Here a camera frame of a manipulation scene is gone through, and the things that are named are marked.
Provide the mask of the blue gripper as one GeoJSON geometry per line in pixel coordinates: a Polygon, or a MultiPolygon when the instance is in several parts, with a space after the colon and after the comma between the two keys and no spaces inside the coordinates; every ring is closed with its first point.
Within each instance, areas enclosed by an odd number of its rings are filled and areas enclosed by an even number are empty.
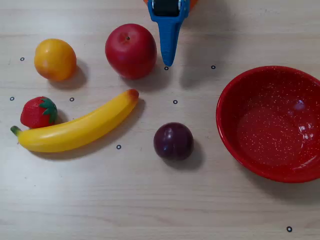
{"type": "Polygon", "coordinates": [[[158,24],[160,50],[163,63],[173,65],[180,28],[188,17],[189,0],[148,0],[150,18],[158,24]]]}

